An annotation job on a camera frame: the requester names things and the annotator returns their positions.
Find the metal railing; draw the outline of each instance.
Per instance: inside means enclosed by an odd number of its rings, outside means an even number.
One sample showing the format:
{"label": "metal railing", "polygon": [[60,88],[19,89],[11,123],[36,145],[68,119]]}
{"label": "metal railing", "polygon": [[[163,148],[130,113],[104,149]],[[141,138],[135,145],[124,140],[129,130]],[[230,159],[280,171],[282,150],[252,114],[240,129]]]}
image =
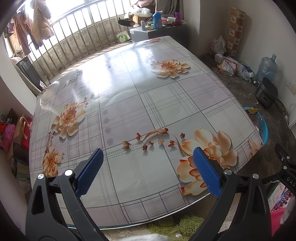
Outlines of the metal railing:
{"label": "metal railing", "polygon": [[[92,46],[93,46],[93,48],[94,48],[94,51],[96,52],[98,46],[95,46],[95,43],[94,43],[94,40],[93,40],[93,38],[92,38],[92,36],[91,36],[91,33],[90,33],[90,31],[89,31],[89,28],[92,27],[92,26],[94,26],[94,29],[95,29],[95,32],[96,32],[96,37],[97,37],[97,40],[98,40],[98,42],[99,42],[99,47],[104,48],[103,43],[102,43],[102,40],[101,40],[101,37],[100,37],[100,35],[99,35],[99,31],[98,31],[98,29],[100,29],[100,27],[99,27],[99,23],[101,23],[102,28],[103,28],[103,30],[104,30],[105,38],[106,38],[106,40],[107,40],[107,44],[108,44],[108,46],[110,46],[112,40],[109,39],[110,36],[108,36],[108,33],[107,33],[107,31],[106,31],[106,26],[105,26],[105,24],[106,24],[105,22],[107,22],[107,21],[109,20],[109,24],[110,24],[110,27],[111,27],[111,30],[112,30],[112,35],[113,35],[113,38],[112,38],[112,39],[114,39],[114,42],[117,42],[117,40],[116,40],[116,33],[115,33],[115,31],[114,31],[114,28],[113,28],[113,26],[112,26],[112,22],[111,22],[111,18],[114,18],[115,16],[111,16],[111,17],[110,17],[110,15],[109,15],[109,10],[108,10],[108,6],[107,6],[107,4],[106,4],[106,1],[107,1],[107,0],[97,0],[97,1],[92,1],[92,2],[90,2],[89,4],[85,4],[85,5],[83,5],[83,6],[77,7],[77,8],[75,8],[75,9],[71,10],[70,12],[67,12],[67,13],[63,14],[58,20],[56,20],[56,21],[50,23],[50,27],[52,28],[53,33],[55,34],[55,36],[56,36],[56,38],[57,38],[57,44],[55,44],[55,45],[53,45],[52,42],[51,42],[51,40],[49,39],[49,42],[50,42],[50,44],[51,44],[51,46],[52,46],[50,49],[52,49],[52,50],[54,51],[54,53],[55,53],[55,55],[57,56],[59,62],[61,63],[61,66],[62,66],[63,69],[66,68],[66,65],[62,62],[61,57],[59,56],[58,52],[57,52],[56,49],[55,49],[55,47],[56,47],[57,45],[59,45],[59,47],[60,47],[60,49],[61,49],[61,51],[62,51],[62,54],[64,55],[64,57],[65,57],[65,59],[67,60],[67,63],[68,63],[69,65],[71,65],[71,61],[69,60],[69,58],[68,58],[68,56],[67,56],[67,54],[66,54],[66,52],[65,52],[65,49],[63,48],[63,46],[62,46],[62,44],[61,44],[62,41],[64,41],[64,40],[66,41],[67,46],[68,46],[68,48],[70,49],[70,52],[71,52],[71,55],[73,56],[74,61],[75,61],[75,62],[78,61],[78,59],[76,58],[76,56],[75,56],[75,54],[74,54],[74,52],[73,52],[73,49],[72,49],[72,47],[71,47],[71,45],[70,45],[70,43],[69,43],[69,41],[68,41],[68,38],[69,38],[70,36],[73,37],[73,40],[74,40],[75,45],[76,45],[76,47],[77,47],[77,49],[78,49],[78,51],[79,51],[79,54],[80,54],[81,58],[83,58],[84,55],[83,55],[83,53],[82,53],[82,51],[81,51],[81,49],[80,49],[80,47],[79,47],[79,45],[78,45],[78,43],[77,43],[77,39],[76,39],[76,37],[75,37],[75,34],[79,33],[79,35],[80,35],[80,37],[81,37],[81,39],[82,39],[83,45],[84,45],[85,48],[86,48],[87,54],[89,55],[89,54],[90,54],[90,51],[89,51],[89,49],[88,49],[88,47],[87,47],[87,44],[86,44],[86,41],[85,41],[85,39],[84,39],[85,36],[83,37],[83,35],[82,35],[82,31],[86,29],[86,31],[87,31],[87,33],[88,33],[88,37],[89,37],[89,39],[90,39],[90,41],[91,41],[91,44],[92,44]],[[101,2],[104,2],[104,3],[105,3],[106,9],[107,9],[108,18],[106,18],[106,19],[102,19],[101,12],[100,12],[100,9],[99,9],[99,6],[98,6],[98,3],[101,3]],[[116,6],[115,6],[115,3],[114,3],[114,0],[112,0],[112,3],[113,3],[113,7],[114,7],[114,9],[115,9],[115,15],[116,15],[116,18],[118,19],[119,15],[117,14]],[[121,4],[122,4],[122,8],[123,8],[123,13],[125,14],[125,10],[124,10],[124,6],[123,6],[123,2],[122,2],[122,0],[121,0]],[[97,22],[94,21],[93,14],[92,14],[91,9],[90,9],[90,6],[93,6],[93,5],[96,5],[96,7],[97,7],[97,10],[98,10],[98,13],[99,13],[99,17],[100,17],[100,21],[97,21]],[[83,9],[87,9],[87,11],[88,11],[88,13],[89,13],[90,20],[91,20],[91,24],[90,24],[90,25],[88,25],[88,24],[86,23],[86,20],[85,20],[84,14],[83,14],[83,12],[82,12]],[[84,27],[84,28],[82,28],[82,29],[79,28],[78,23],[77,23],[77,20],[76,20],[76,17],[75,17],[75,13],[77,13],[77,12],[79,12],[79,11],[81,11],[81,13],[82,13],[82,17],[83,17],[83,20],[84,20],[84,23],[85,23],[85,26],[86,26],[86,27]],[[76,26],[77,26],[77,28],[78,28],[78,31],[76,31],[75,33],[72,31],[72,29],[71,29],[71,27],[70,27],[70,24],[69,24],[69,21],[68,21],[68,17],[71,16],[71,15],[74,16],[75,24],[76,24]],[[68,27],[69,27],[69,29],[70,29],[71,34],[70,34],[69,36],[66,36],[66,34],[65,34],[65,30],[63,29],[63,27],[62,27],[62,25],[61,25],[61,22],[60,22],[60,21],[63,20],[63,19],[66,19],[66,21],[67,21],[67,25],[68,25]],[[62,39],[62,40],[59,40],[58,37],[57,37],[57,35],[56,35],[56,31],[55,31],[55,29],[54,29],[54,27],[55,27],[56,25],[58,25],[58,26],[61,28],[61,30],[62,30],[62,33],[63,33],[63,36],[64,36],[64,39]],[[52,62],[54,68],[58,71],[58,73],[60,73],[60,70],[59,70],[59,68],[57,67],[55,61],[52,59],[52,57],[51,57],[50,54],[49,54],[49,50],[50,50],[50,49],[47,49],[47,48],[45,47],[45,51],[46,51],[46,53],[48,54],[48,57],[49,57],[50,61]],[[38,49],[38,51],[39,51],[39,53],[40,53],[40,55],[41,55],[39,58],[37,58],[37,57],[35,56],[34,52],[33,52],[32,49],[31,49],[31,52],[32,52],[32,54],[34,55],[34,58],[36,59],[36,62],[37,62],[37,64],[39,65],[40,70],[44,73],[44,75],[46,76],[46,78],[47,78],[48,81],[49,81],[50,78],[49,78],[48,75],[46,74],[45,69],[42,67],[42,64],[40,64],[40,62],[39,62],[40,59],[42,59],[42,60],[44,61],[45,65],[47,66],[47,68],[49,69],[49,71],[51,72],[51,74],[52,74],[53,76],[55,76],[54,71],[50,68],[50,66],[49,66],[50,63],[47,63],[47,61],[45,60],[45,58],[44,58],[44,54],[45,54],[45,53],[42,54],[41,51],[40,51],[39,49]]]}

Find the pink plastic bag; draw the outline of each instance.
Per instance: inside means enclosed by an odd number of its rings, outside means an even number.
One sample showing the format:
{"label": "pink plastic bag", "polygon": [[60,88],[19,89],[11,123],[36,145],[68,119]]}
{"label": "pink plastic bag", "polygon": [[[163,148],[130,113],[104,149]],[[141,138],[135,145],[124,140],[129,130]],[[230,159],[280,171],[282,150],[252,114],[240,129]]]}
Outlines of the pink plastic bag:
{"label": "pink plastic bag", "polygon": [[0,142],[0,146],[3,147],[5,151],[8,151],[15,135],[15,125],[8,124],[3,133],[3,140]]}

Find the detergent bottle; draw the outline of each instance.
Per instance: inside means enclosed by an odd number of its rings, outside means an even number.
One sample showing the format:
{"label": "detergent bottle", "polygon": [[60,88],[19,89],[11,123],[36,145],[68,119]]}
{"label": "detergent bottle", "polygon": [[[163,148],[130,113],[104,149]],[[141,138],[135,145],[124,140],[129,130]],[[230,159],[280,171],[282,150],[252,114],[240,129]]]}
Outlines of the detergent bottle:
{"label": "detergent bottle", "polygon": [[161,29],[162,27],[163,27],[163,24],[161,21],[161,14],[160,12],[155,12],[155,14],[153,14],[153,28]]}

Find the floral tablecloth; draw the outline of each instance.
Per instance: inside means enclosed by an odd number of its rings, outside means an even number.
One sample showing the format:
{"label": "floral tablecloth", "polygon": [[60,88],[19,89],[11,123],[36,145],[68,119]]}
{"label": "floral tablecloth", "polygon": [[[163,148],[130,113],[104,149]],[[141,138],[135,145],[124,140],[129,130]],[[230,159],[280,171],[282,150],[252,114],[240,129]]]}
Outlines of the floral tablecloth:
{"label": "floral tablecloth", "polygon": [[[100,227],[143,223],[204,197],[192,160],[200,146],[238,171],[262,140],[213,72],[171,37],[127,45],[82,64],[38,97],[30,138],[32,185],[62,175],[96,148],[104,162],[81,197]],[[74,225],[57,195],[66,223]]]}

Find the blue bottle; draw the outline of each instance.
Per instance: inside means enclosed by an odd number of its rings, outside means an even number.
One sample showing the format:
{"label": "blue bottle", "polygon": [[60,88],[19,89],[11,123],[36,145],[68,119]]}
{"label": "blue bottle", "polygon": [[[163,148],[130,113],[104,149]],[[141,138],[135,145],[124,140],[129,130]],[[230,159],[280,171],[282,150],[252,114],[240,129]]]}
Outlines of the blue bottle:
{"label": "blue bottle", "polygon": [[163,27],[163,23],[161,22],[161,14],[159,12],[155,12],[153,14],[153,28],[161,29]]}
{"label": "blue bottle", "polygon": [[278,65],[275,62],[276,55],[273,53],[272,57],[263,57],[258,67],[255,79],[260,83],[264,77],[273,82],[278,72]]}

